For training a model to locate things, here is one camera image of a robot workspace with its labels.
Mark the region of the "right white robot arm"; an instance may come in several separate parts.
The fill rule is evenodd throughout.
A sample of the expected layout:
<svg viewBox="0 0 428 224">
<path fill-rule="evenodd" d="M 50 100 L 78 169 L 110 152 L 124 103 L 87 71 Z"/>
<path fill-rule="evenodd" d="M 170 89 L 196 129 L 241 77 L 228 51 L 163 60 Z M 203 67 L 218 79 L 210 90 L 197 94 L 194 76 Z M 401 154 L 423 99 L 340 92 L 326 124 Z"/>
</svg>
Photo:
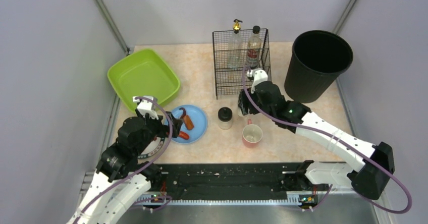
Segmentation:
<svg viewBox="0 0 428 224">
<path fill-rule="evenodd" d="M 311 162 L 304 170 L 313 184 L 347 186 L 369 200 L 378 200 L 395 171 L 392 147 L 369 143 L 333 126 L 309 107 L 286 100 L 270 81 L 240 90 L 238 107 L 243 115 L 261 113 L 278 127 L 306 137 L 344 163 Z"/>
</svg>

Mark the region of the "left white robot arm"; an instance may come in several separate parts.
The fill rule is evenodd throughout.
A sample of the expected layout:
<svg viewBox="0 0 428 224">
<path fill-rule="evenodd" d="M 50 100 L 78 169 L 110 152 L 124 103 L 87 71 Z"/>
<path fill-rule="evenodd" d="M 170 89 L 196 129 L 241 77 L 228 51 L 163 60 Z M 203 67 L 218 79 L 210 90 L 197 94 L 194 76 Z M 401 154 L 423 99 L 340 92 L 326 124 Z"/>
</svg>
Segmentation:
<svg viewBox="0 0 428 224">
<path fill-rule="evenodd" d="M 116 223 L 139 196 L 161 182 L 161 170 L 138 157 L 155 140 L 177 138 L 183 120 L 170 111 L 137 110 L 124 120 L 113 145 L 101 155 L 92 182 L 69 223 Z"/>
</svg>

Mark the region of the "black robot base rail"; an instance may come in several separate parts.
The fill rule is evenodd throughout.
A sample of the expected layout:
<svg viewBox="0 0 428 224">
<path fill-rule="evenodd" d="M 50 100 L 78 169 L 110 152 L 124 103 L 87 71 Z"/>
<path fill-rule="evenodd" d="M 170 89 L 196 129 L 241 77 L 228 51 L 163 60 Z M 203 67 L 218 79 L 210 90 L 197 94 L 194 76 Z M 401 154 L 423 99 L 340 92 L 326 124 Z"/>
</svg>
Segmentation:
<svg viewBox="0 0 428 224">
<path fill-rule="evenodd" d="M 165 163 L 150 192 L 178 201 L 255 202 L 292 200 L 292 192 L 318 194 L 327 184 L 312 184 L 303 173 L 306 162 Z"/>
</svg>

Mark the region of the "black wire basket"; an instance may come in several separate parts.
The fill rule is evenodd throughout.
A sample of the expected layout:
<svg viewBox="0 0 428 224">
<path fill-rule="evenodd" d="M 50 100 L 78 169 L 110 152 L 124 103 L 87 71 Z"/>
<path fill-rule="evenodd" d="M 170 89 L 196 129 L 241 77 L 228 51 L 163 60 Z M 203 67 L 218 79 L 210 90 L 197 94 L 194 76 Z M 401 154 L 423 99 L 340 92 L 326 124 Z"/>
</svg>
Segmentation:
<svg viewBox="0 0 428 224">
<path fill-rule="evenodd" d="M 252 35 L 251 29 L 242 29 L 242 48 L 237 68 L 228 67 L 228 41 L 233 31 L 214 31 L 212 33 L 213 64 L 215 74 L 216 98 L 225 95 L 237 95 L 243 88 L 242 68 L 246 65 L 247 43 Z"/>
</svg>

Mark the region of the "clear jar black lid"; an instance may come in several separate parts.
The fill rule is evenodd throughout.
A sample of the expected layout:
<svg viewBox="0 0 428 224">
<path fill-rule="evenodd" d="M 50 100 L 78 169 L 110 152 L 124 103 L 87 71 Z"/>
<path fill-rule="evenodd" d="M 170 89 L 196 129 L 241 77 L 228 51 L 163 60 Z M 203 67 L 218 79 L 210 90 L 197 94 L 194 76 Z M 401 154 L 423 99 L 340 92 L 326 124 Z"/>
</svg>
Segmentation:
<svg viewBox="0 0 428 224">
<path fill-rule="evenodd" d="M 238 116 L 240 116 L 240 117 L 245 117 L 245 116 L 247 116 L 247 115 L 248 115 L 248 112 L 246 111 L 246 109 L 245 109 L 245 108 L 240 108 L 240 107 L 238 107 L 238 108 L 237 108 L 237 114 L 238 114 Z"/>
<path fill-rule="evenodd" d="M 219 127 L 228 130 L 233 124 L 233 112 L 229 107 L 221 107 L 218 110 Z"/>
</svg>

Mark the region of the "clear bottle gold pump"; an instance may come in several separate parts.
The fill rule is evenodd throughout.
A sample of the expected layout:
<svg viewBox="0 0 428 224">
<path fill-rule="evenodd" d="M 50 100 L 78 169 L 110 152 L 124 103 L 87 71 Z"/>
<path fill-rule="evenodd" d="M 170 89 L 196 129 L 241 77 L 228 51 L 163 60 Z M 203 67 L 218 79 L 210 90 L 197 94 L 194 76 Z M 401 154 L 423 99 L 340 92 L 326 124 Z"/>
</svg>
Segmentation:
<svg viewBox="0 0 428 224">
<path fill-rule="evenodd" d="M 242 21 L 239 19 L 234 20 L 233 33 L 228 41 L 228 67 L 237 68 L 240 61 L 242 36 L 240 34 Z"/>
</svg>

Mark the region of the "brown sauce bottle black cap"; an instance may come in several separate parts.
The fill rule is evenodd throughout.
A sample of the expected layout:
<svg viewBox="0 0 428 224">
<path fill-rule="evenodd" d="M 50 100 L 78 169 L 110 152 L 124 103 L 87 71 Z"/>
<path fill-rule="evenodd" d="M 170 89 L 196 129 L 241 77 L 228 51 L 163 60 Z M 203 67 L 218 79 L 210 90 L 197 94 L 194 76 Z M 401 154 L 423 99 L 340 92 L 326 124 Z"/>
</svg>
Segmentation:
<svg viewBox="0 0 428 224">
<path fill-rule="evenodd" d="M 252 29 L 252 35 L 247 43 L 247 55 L 246 65 L 254 69 L 258 67 L 260 49 L 261 49 L 261 38 L 260 38 L 260 27 L 255 25 Z"/>
</svg>

